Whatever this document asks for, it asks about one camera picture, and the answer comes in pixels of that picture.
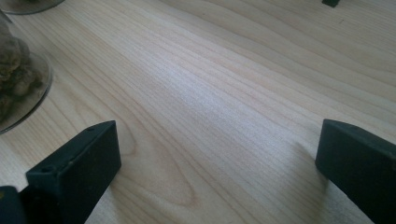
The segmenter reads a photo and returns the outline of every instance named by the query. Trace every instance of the wooden table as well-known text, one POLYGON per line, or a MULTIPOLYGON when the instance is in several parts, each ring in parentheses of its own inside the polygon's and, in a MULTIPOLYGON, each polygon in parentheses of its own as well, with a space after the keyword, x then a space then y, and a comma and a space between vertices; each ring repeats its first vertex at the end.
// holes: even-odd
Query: wooden table
POLYGON ((325 118, 396 142, 394 0, 67 0, 10 18, 54 79, 0 135, 0 185, 114 119, 122 168, 87 223, 371 223, 314 160, 325 118))

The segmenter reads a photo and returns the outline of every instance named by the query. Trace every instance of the clear glass container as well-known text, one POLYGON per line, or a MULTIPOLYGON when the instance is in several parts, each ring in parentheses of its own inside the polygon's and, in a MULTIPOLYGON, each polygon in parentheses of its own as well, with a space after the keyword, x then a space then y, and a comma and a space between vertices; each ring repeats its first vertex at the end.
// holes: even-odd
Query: clear glass container
POLYGON ((56 7, 64 0, 0 0, 0 9, 7 14, 26 15, 56 7))
POLYGON ((0 11, 0 133, 35 111, 51 81, 48 62, 30 51, 18 28, 0 11))

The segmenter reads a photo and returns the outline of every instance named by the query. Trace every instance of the tabletop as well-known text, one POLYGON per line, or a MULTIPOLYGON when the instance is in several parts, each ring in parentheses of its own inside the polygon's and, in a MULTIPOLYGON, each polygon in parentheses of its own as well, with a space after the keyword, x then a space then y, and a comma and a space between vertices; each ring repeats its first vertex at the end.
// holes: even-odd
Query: tabletop
POLYGON ((87 223, 372 223, 317 171, 321 124, 396 143, 396 2, 66 0, 9 16, 53 81, 0 135, 0 186, 115 120, 87 223))

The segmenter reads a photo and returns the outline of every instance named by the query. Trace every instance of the black object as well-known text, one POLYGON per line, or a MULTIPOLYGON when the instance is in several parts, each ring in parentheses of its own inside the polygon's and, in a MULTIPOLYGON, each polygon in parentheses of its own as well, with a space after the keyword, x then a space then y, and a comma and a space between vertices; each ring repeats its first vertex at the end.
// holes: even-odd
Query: black object
POLYGON ((91 126, 28 171, 20 194, 0 188, 0 223, 84 223, 120 166, 116 122, 91 126))
POLYGON ((340 2, 340 0, 323 0, 322 3, 330 6, 330 7, 335 7, 338 5, 338 3, 340 2))
POLYGON ((343 122, 323 121, 316 166, 374 223, 396 223, 396 146, 343 122))

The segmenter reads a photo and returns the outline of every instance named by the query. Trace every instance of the wooden desk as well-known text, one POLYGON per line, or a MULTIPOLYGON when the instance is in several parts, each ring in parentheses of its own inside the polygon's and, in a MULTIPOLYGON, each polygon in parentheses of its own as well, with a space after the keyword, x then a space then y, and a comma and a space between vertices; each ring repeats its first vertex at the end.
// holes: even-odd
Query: wooden desk
POLYGON ((315 168, 324 118, 396 142, 396 4, 67 0, 10 17, 54 80, 0 136, 0 185, 114 119, 87 223, 371 223, 315 168))

